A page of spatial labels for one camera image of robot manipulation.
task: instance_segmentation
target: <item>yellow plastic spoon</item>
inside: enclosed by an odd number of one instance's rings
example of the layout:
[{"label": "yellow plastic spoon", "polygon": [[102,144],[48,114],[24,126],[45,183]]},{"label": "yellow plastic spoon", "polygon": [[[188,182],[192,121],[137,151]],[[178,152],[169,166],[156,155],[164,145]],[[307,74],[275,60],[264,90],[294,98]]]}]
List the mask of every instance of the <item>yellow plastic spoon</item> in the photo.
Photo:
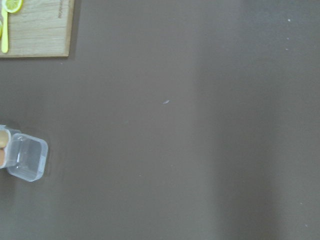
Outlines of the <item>yellow plastic spoon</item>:
[{"label": "yellow plastic spoon", "polygon": [[1,15],[3,18],[3,29],[1,39],[1,51],[7,53],[9,50],[8,40],[8,13],[16,13],[21,9],[23,0],[2,0]]},{"label": "yellow plastic spoon", "polygon": [[8,12],[2,7],[1,15],[3,19],[2,38],[1,38],[1,51],[7,53],[8,46]]},{"label": "yellow plastic spoon", "polygon": [[1,35],[2,35],[2,21],[0,21],[0,39],[1,39]]}]

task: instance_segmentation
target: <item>clear plastic container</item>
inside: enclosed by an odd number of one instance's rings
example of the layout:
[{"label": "clear plastic container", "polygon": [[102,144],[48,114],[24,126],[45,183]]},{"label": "clear plastic container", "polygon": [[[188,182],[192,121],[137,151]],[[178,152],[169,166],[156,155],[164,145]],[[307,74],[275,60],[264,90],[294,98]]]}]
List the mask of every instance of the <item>clear plastic container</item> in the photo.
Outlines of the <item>clear plastic container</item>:
[{"label": "clear plastic container", "polygon": [[0,169],[7,168],[11,175],[28,182],[40,179],[44,174],[48,155],[46,141],[5,125],[0,125],[0,131],[8,133],[8,143],[3,149],[4,161]]}]

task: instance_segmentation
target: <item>egg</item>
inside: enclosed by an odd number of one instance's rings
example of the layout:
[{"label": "egg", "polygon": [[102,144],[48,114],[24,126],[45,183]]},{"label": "egg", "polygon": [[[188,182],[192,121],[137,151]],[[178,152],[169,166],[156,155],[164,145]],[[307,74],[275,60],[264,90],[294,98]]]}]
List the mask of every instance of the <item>egg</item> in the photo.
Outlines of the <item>egg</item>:
[{"label": "egg", "polygon": [[7,146],[9,141],[9,135],[7,131],[0,130],[0,149],[3,149]]},{"label": "egg", "polygon": [[0,149],[0,166],[2,166],[5,162],[5,151]]}]

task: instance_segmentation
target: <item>wooden cutting board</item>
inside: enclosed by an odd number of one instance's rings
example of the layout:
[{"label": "wooden cutting board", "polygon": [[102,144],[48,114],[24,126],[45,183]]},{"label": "wooden cutting board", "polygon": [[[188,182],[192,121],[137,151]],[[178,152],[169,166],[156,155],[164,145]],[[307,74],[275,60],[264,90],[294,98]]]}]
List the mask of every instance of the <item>wooden cutting board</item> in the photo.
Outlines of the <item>wooden cutting board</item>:
[{"label": "wooden cutting board", "polygon": [[8,13],[9,51],[0,50],[0,58],[67,57],[74,4],[75,0],[24,0],[20,11]]}]

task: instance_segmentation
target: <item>gray table surface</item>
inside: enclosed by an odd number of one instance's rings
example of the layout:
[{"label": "gray table surface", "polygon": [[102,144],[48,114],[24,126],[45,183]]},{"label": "gray table surface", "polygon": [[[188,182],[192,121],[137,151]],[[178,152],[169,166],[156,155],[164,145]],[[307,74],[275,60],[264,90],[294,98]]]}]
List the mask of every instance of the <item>gray table surface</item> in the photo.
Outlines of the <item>gray table surface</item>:
[{"label": "gray table surface", "polygon": [[320,3],[77,0],[69,58],[1,59],[1,240],[320,239]]}]

